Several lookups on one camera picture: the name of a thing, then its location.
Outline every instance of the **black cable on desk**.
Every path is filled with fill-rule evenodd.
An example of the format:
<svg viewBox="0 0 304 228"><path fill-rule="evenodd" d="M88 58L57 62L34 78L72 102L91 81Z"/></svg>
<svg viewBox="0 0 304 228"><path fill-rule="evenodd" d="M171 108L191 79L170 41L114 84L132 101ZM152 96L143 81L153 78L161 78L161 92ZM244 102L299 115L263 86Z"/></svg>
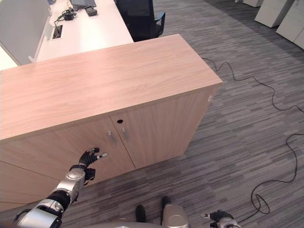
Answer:
<svg viewBox="0 0 304 228"><path fill-rule="evenodd" d="M222 65L220 65L220 67L217 68L215 62L214 62L212 59L209 59L209 58L202 58L202 59L203 59L203 60L211 61L211 62L213 63L213 65L214 65L214 68L215 68L215 71L216 71L216 72L218 72L218 71L224 66L224 64L226 63L226 64L228 65L228 67L230 68L230 70L231 70L231 72L232 72L232 77L233 77L233 79L234 79L235 81L244 81L244 80L247 80L247 79L249 79L249 78L253 78L253 79L254 79L256 82L258 82L259 84L261 84L261 85L263 85L263 86L266 86L266 87L268 87L268 88L271 88L271 89L273 90L271 102L272 102L272 105L273 105L277 110L279 110L279 111L288 111L288 110L292 109L293 107L296 107L300 112L304 113L304 111L303 111L299 106L297 106L297 105L293 105L293 106L291 106L291 107L289 107L289 108L284 108L284 109L277 107L277 106L275 105L275 103L274 103L274 96L275 96L276 90L275 90L273 87L271 87L271 86L269 86L269 85L266 85L266 84L264 84L264 83L258 81L254 76L246 77L246 78L244 78L244 79L236 79L236 78L235 78L235 75L234 75L234 71L233 71L231 65L230 65L227 61L225 61L224 63L222 63ZM288 137L286 138L286 141L285 141L286 146L291 150L291 152L293 153L294 158L295 158L295 166L294 166L294 176L293 176L293 178L292 178L291 180L289 180L289 181L288 181L288 180L266 180L266 181L264 181L264 182L259 183L258 185L256 185L256 186L252 189L252 191L251 191L251 204L255 207L256 211L255 211L255 213L253 213L252 215L250 215L250 216L246 217L245 219L239 221L239 223L242 223L242 222L246 221L247 219L249 219L249 218L255 216L255 215L256 215L257 213L259 213L259 212L261 212L261 213L263 213L263 214L269 214L269 213L270 213L270 207L269 207L268 203L266 202L266 200L265 200L261 195L259 195L259 194L254 194L254 191L255 191L259 186L261 186L261 185L263 185L263 184L265 184L265 183L270 183L270 182L291 183L291 182L293 182L293 181L295 180L296 175L297 175L297 169L298 169L298 158L297 158L297 155L296 155L295 151L293 150L293 148L289 145L288 140L289 140L291 137L296 136L296 135L297 135L297 136L299 136L299 135L300 135L300 136L304 136L304 134L295 133L295 134L292 134L292 135L288 136ZM255 197L255 199L258 201L258 206L256 206L255 203L254 203L254 197ZM262 203L262 202L265 203L265 205L266 205L266 207L267 207L267 211L266 211L266 212L261 210L261 203Z"/></svg>

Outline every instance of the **white filing cabinet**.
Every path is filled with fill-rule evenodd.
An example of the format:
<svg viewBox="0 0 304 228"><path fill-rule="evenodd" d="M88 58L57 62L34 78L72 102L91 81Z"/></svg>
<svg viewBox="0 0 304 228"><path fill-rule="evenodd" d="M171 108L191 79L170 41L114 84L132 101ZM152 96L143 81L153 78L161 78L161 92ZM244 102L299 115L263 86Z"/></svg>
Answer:
<svg viewBox="0 0 304 228"><path fill-rule="evenodd" d="M244 0L243 3L253 6L253 7L259 7L262 5L263 0Z"/></svg>
<svg viewBox="0 0 304 228"><path fill-rule="evenodd" d="M303 29L304 0L295 0L276 32L299 45L302 43L301 37L303 34L299 37L299 39L297 39L297 37L300 35L300 33L302 33Z"/></svg>
<svg viewBox="0 0 304 228"><path fill-rule="evenodd" d="M264 0L255 21L271 28L280 25L294 1Z"/></svg>

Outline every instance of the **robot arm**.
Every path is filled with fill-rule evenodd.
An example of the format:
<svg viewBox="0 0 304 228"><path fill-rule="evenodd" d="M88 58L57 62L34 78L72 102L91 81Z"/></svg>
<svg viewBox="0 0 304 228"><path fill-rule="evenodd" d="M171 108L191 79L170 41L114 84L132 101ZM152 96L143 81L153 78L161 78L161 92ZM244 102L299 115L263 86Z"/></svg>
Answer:
<svg viewBox="0 0 304 228"><path fill-rule="evenodd" d="M209 218L214 221L210 223L211 228L239 228L237 221L233 218L232 215L228 214L223 210L218 210L211 214L201 214L203 218Z"/></svg>
<svg viewBox="0 0 304 228"><path fill-rule="evenodd" d="M53 192L17 221L17 225L24 228L59 228L64 211L77 200L79 190L86 185L85 181L93 180L95 177L95 169L88 166L107 156L107 153L95 155L97 152L99 148L86 151L79 159L78 165L70 168Z"/></svg>

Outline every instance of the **cabinet door handle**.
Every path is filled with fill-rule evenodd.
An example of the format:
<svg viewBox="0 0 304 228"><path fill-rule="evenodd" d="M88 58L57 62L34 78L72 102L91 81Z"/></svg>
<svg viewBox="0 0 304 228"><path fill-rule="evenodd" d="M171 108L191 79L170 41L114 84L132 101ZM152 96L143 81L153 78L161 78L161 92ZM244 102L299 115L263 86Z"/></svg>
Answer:
<svg viewBox="0 0 304 228"><path fill-rule="evenodd" d="M112 135L112 132L109 131L108 134L109 134L110 140L116 145L116 140L115 140L114 136Z"/></svg>
<svg viewBox="0 0 304 228"><path fill-rule="evenodd" d="M128 134L124 127L123 127L123 135L124 135L125 139L128 141Z"/></svg>

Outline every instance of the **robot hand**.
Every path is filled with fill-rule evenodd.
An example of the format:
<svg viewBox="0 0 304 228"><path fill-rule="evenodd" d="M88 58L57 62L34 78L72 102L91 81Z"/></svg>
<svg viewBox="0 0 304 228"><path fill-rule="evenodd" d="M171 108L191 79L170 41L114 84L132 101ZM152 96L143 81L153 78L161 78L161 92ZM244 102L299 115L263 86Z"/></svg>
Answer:
<svg viewBox="0 0 304 228"><path fill-rule="evenodd" d="M210 223L211 228L239 228L237 221L232 215L228 214L224 210L218 210L211 214L202 213L203 218L209 218L213 223Z"/></svg>

